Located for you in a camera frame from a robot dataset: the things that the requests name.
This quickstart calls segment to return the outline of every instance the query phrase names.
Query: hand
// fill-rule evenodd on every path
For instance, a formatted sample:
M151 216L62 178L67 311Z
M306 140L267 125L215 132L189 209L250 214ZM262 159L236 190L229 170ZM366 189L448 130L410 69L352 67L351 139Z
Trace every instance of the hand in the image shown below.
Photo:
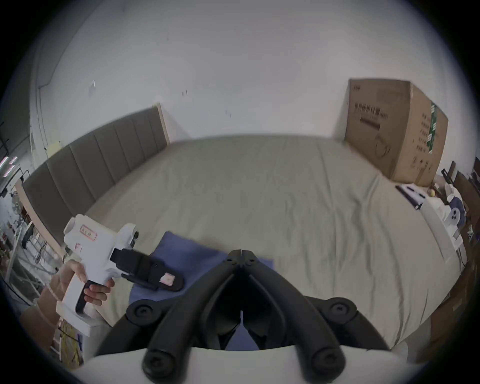
M57 293L61 292L59 299L62 299L67 291L68 285L72 280L73 275L77 275L80 281L86 283L87 276L85 274L84 266L75 260L69 260L58 273L53 276L50 286ZM102 302L107 299L107 293L110 293L111 288L115 286L115 282L110 279L106 283L106 287L99 284L92 284L89 288L84 290L85 301L94 305L102 305Z

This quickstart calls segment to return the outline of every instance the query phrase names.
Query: green tape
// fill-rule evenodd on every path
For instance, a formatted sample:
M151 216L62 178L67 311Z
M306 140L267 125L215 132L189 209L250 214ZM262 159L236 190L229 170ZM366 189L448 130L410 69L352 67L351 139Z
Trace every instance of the green tape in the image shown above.
M437 129L437 106L432 103L432 119L430 121L430 132L428 132L427 147L429 155L432 154L433 141L435 140L435 130Z

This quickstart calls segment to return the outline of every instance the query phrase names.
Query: trigger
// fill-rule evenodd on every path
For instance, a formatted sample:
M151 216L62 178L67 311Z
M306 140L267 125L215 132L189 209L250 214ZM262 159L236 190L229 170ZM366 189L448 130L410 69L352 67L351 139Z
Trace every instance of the trigger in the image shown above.
M78 314L84 313L85 305L87 304L87 302L85 301L85 290L90 288L92 284L95 284L95 283L92 280L88 280L85 283L84 288L82 289L82 292L80 293L80 297L78 298L77 305L75 305L75 312L77 312Z

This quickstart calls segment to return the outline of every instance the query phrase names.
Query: mattress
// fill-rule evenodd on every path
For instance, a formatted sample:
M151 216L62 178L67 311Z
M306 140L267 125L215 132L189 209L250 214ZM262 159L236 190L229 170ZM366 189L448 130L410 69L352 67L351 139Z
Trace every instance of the mattress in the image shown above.
M229 252L253 251L302 294L352 300L393 347L459 277L421 214L345 144L244 136L177 143L100 198L88 216L134 223L151 253L166 231ZM114 325L132 284L119 279L98 310Z

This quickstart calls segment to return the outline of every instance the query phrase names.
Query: gray headboard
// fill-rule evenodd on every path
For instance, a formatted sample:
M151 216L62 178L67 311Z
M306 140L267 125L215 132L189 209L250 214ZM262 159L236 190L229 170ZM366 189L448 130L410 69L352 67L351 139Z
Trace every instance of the gray headboard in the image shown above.
M168 144L159 109L100 127L62 148L25 180L30 204L55 238L72 216L85 214L105 192Z

